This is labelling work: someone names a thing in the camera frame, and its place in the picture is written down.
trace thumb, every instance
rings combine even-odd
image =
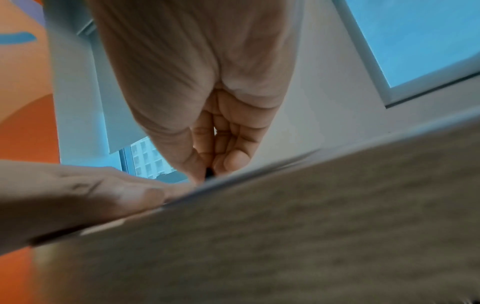
[[[153,133],[149,136],[160,154],[173,168],[187,175],[195,184],[205,180],[207,167],[194,148],[190,128],[177,133]]]

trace hand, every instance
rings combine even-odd
[[[192,188],[113,168],[0,160],[0,255],[38,236],[154,209]]]
[[[245,167],[289,86],[302,1],[88,2],[133,116],[163,157],[195,182],[207,167]]]

